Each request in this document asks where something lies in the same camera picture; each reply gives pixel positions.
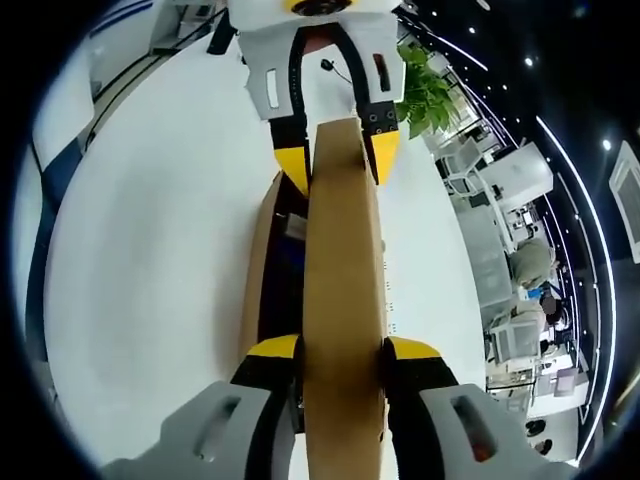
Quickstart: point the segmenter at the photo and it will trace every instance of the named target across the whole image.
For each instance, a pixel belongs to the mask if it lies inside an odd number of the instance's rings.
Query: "office desk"
[[[170,412],[236,367],[248,252],[277,166],[236,44],[212,57],[207,43],[169,60],[113,113],[69,185],[51,241],[51,372],[72,431],[98,464],[142,453]],[[304,60],[310,125],[352,109],[350,86],[319,67],[332,55]],[[483,386],[462,235],[435,167],[421,158],[424,143],[414,143],[403,144],[380,190],[398,305],[390,318],[399,334],[440,348],[461,381]],[[303,439],[292,478],[306,476]]]

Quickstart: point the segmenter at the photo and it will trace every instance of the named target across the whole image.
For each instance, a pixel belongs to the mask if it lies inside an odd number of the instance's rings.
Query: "computer monitor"
[[[535,318],[504,316],[489,329],[496,363],[517,358],[540,357],[540,331]]]

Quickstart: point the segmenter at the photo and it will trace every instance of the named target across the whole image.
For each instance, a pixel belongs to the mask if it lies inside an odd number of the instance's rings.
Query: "black ceiling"
[[[435,34],[487,66],[488,72],[442,42],[432,41],[434,49],[448,54],[461,77],[486,95],[496,115],[506,118],[505,126],[516,141],[524,137],[535,141],[551,157],[552,168],[572,179],[536,122],[536,116],[544,119],[591,193],[612,256],[628,257],[629,244],[608,180],[622,140],[631,143],[640,157],[636,132],[640,85],[635,73],[640,68],[640,25],[634,25],[640,17],[630,11],[634,2],[487,0],[490,11],[475,0],[412,3]],[[526,57],[533,60],[532,67],[525,65]],[[605,138],[613,144],[609,152],[602,148]],[[577,185],[571,187],[579,202]]]

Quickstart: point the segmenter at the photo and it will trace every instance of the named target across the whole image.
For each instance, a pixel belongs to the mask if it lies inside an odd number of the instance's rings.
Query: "brown cardboard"
[[[378,479],[382,240],[359,123],[318,127],[307,221],[303,396],[312,480]]]
[[[271,220],[275,208],[282,172],[278,173],[260,205],[256,229],[253,234],[249,271],[245,287],[242,324],[240,326],[240,349],[238,364],[242,362],[249,349],[258,342],[258,321],[260,319],[260,296],[262,294],[262,277],[267,256],[267,245],[271,232]]]

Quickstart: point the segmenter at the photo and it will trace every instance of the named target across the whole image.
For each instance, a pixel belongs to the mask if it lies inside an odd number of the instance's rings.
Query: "potted plant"
[[[427,129],[446,130],[458,112],[449,96],[449,86],[427,64],[427,52],[418,46],[401,45],[398,53],[405,61],[404,101],[396,104],[398,120],[409,121],[409,138]]]

